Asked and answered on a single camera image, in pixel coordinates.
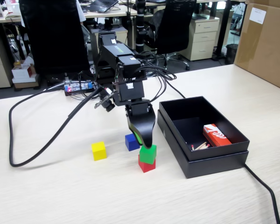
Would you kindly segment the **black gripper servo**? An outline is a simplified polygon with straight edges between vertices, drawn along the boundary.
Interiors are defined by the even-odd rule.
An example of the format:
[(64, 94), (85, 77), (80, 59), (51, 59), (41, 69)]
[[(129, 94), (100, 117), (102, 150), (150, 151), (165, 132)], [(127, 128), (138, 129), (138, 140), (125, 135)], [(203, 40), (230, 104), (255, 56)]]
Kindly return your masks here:
[(153, 144), (153, 128), (155, 113), (150, 100), (135, 99), (125, 105), (126, 118), (129, 129), (134, 136), (138, 136), (138, 143), (145, 148)]

